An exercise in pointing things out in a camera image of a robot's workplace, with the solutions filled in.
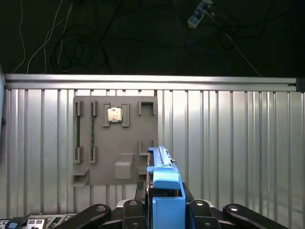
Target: metal panel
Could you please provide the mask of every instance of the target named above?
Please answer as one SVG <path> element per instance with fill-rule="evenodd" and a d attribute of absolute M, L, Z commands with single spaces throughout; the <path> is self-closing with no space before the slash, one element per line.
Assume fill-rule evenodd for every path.
<path fill-rule="evenodd" d="M 71 186 L 72 101 L 77 94 L 157 95 L 159 144 L 177 160 L 196 198 L 218 208 L 240 203 L 305 228 L 303 94 L 98 86 L 5 91 L 0 218 L 75 212 L 94 203 L 113 208 L 133 198 L 135 185 Z"/>

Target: gray mounting board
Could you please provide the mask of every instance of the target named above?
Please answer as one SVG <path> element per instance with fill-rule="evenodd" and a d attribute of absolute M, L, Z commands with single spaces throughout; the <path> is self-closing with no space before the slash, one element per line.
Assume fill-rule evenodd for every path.
<path fill-rule="evenodd" d="M 157 146 L 154 96 L 76 96 L 73 184 L 135 184 L 146 177 L 148 147 Z"/>

